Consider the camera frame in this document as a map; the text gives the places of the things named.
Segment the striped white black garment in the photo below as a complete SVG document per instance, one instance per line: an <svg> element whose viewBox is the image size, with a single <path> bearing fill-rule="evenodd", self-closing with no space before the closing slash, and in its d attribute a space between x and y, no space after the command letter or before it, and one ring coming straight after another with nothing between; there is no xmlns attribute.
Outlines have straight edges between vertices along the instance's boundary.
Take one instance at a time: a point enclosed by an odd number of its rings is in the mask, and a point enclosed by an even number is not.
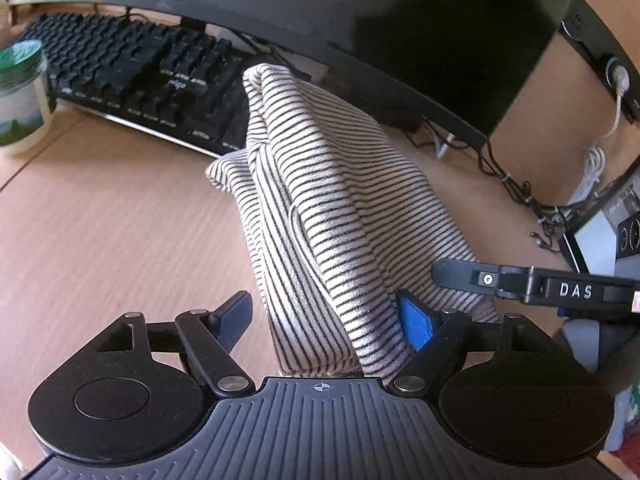
<svg viewBox="0 0 640 480"><path fill-rule="evenodd" d="M389 380L412 356L400 290L498 321L488 298L434 283L436 261L474 252L371 116L277 65L248 68L242 84L245 146L207 177L238 206L283 374Z"/></svg>

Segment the right computer monitor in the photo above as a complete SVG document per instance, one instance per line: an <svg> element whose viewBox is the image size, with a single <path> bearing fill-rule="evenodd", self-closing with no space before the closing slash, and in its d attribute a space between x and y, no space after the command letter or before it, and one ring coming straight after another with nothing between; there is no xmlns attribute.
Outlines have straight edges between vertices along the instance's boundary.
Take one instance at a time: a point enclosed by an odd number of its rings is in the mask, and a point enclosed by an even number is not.
<svg viewBox="0 0 640 480"><path fill-rule="evenodd" d="M636 160L561 238L574 271L639 278L639 161Z"/></svg>

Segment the left computer monitor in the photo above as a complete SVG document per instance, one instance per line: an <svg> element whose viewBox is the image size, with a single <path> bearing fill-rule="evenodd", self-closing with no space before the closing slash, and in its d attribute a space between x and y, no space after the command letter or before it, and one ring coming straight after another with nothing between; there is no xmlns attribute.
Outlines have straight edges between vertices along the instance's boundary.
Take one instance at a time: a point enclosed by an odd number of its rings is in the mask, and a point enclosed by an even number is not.
<svg viewBox="0 0 640 480"><path fill-rule="evenodd" d="M331 67L381 122L422 115L473 148L494 133L573 0L11 0L194 18Z"/></svg>

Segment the computer monitor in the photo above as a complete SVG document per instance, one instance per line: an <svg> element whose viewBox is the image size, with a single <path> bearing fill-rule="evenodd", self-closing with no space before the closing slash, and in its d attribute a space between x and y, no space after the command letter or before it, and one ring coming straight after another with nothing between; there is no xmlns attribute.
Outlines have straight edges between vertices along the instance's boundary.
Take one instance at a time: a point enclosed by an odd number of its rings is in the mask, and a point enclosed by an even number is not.
<svg viewBox="0 0 640 480"><path fill-rule="evenodd" d="M473 148L494 133L573 0L11 0L194 18L331 67L381 122L422 115Z"/></svg>
<svg viewBox="0 0 640 480"><path fill-rule="evenodd" d="M639 161L636 160L561 238L574 271L639 278Z"/></svg>

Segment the black mechanical keyboard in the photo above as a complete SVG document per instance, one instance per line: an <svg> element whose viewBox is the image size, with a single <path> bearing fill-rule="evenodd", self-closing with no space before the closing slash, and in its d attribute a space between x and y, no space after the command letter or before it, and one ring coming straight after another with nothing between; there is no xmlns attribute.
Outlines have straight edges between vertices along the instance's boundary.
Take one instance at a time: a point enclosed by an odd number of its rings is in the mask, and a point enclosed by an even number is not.
<svg viewBox="0 0 640 480"><path fill-rule="evenodd" d="M17 38L41 42L64 101L210 156L245 146L248 56L227 39L75 12L42 14Z"/></svg>

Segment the green lidded white jar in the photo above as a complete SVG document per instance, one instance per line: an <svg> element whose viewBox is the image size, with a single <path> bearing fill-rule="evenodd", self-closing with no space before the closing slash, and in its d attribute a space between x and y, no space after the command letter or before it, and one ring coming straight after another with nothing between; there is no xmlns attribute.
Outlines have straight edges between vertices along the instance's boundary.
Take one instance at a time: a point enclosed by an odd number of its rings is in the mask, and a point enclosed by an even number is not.
<svg viewBox="0 0 640 480"><path fill-rule="evenodd" d="M21 154L38 144L50 130L55 107L42 42L25 40L3 49L1 154Z"/></svg>

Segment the black soundbar speaker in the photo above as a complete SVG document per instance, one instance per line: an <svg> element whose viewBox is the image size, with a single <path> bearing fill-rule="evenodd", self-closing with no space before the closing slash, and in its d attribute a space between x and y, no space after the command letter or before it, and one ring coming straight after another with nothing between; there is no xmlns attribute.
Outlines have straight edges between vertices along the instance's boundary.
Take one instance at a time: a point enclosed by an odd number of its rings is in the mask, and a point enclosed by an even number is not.
<svg viewBox="0 0 640 480"><path fill-rule="evenodd" d="M612 98L615 98L613 72L623 66L629 88L622 97L622 113L628 122L639 120L639 72L624 48L586 0L572 0L562 19L560 34L587 62Z"/></svg>

